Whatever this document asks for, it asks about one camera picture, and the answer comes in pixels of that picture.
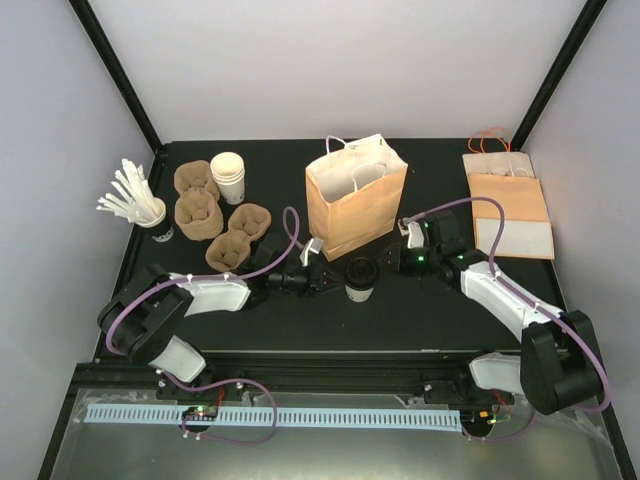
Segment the white paper coffee cup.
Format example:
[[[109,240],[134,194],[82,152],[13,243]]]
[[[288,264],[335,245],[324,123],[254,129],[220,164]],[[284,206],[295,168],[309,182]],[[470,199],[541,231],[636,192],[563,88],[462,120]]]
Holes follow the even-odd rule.
[[[371,294],[374,291],[374,286],[368,286],[367,288],[365,287],[354,287],[351,286],[349,284],[345,285],[345,291],[347,294],[347,297],[356,303],[362,303],[367,301]]]

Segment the small brown cup carrier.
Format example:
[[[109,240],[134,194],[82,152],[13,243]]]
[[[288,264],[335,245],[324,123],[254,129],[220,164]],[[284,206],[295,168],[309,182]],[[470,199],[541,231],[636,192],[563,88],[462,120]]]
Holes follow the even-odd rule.
[[[207,264],[217,272],[236,270],[251,255],[251,244],[262,238],[271,225],[271,213],[257,204],[237,207],[228,230],[217,236],[205,253]]]

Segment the brown cup carrier stack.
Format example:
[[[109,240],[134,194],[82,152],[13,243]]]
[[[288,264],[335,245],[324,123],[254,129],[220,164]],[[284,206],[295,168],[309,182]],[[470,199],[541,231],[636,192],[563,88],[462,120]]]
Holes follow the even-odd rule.
[[[217,237],[224,228],[224,218],[209,163],[196,160],[179,166],[174,173],[174,188],[178,193],[174,220],[182,233],[192,241]]]

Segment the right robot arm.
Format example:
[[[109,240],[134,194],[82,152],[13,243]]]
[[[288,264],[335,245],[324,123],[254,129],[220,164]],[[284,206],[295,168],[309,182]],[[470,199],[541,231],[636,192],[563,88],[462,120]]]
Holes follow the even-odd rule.
[[[461,400],[476,403],[499,390],[522,395],[537,412],[550,415],[604,396],[604,369],[588,316],[535,297],[485,253],[468,248],[450,211],[402,220],[399,229],[406,239],[378,256],[381,268],[406,277],[437,276],[484,307],[520,342],[519,354],[487,353],[457,374],[454,388]]]

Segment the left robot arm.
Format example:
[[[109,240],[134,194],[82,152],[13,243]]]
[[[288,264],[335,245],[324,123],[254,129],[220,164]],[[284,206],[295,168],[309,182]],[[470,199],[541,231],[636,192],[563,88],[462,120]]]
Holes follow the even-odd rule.
[[[255,308],[273,292],[310,298],[343,287],[320,250],[316,238],[298,250],[269,234],[234,272],[193,276],[151,265],[101,310],[97,325],[112,352],[167,373],[193,399],[205,398],[215,376],[204,356],[178,337],[179,326],[194,315]]]

